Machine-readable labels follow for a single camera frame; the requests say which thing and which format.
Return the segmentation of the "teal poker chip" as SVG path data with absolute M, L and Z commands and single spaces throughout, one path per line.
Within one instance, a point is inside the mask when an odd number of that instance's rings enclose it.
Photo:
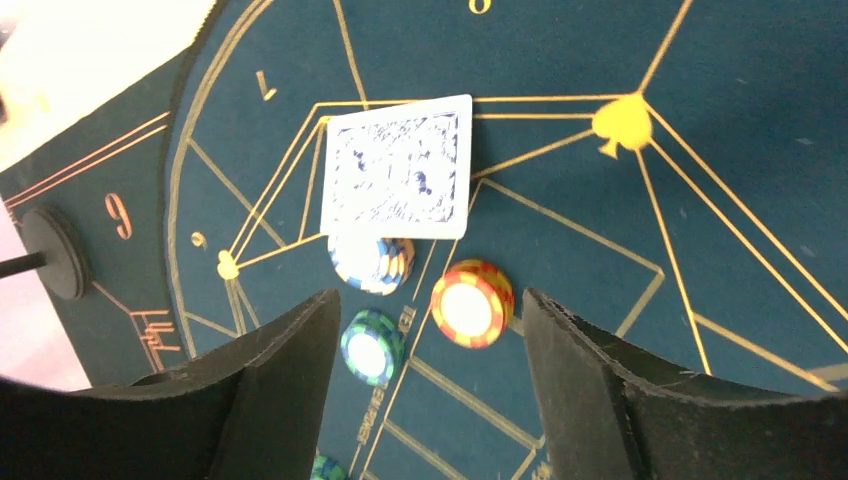
M 335 459 L 323 454 L 315 456 L 310 474 L 311 480 L 348 480 L 347 471 Z
M 392 319 L 373 308 L 354 315 L 341 335 L 340 348 L 351 373 L 374 387 L 388 385 L 406 358 L 404 335 Z

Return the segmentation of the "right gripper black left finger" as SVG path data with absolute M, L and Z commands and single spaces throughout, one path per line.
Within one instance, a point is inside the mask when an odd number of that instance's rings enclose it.
M 5 479 L 305 479 L 339 341 L 339 293 L 130 386 L 3 380 Z

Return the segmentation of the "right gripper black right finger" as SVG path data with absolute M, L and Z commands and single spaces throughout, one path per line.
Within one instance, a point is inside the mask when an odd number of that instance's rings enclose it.
M 689 371 L 543 292 L 524 342 L 558 479 L 843 479 L 847 396 L 797 396 Z

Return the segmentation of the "blue playing card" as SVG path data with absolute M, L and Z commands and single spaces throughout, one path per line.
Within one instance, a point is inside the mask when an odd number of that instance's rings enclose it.
M 468 226 L 473 100 L 421 100 L 329 119 L 320 231 L 460 239 Z

